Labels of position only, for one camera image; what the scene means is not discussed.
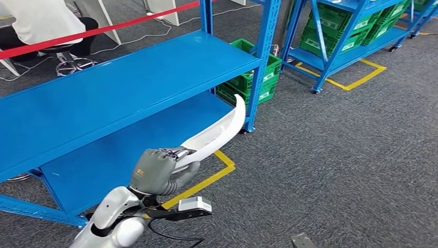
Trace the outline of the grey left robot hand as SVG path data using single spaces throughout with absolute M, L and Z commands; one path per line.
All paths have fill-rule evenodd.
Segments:
M 193 151 L 185 147 L 147 149 L 137 161 L 129 189 L 142 195 L 168 196 L 176 193 L 197 174 L 199 161 L 172 177 L 177 162 Z

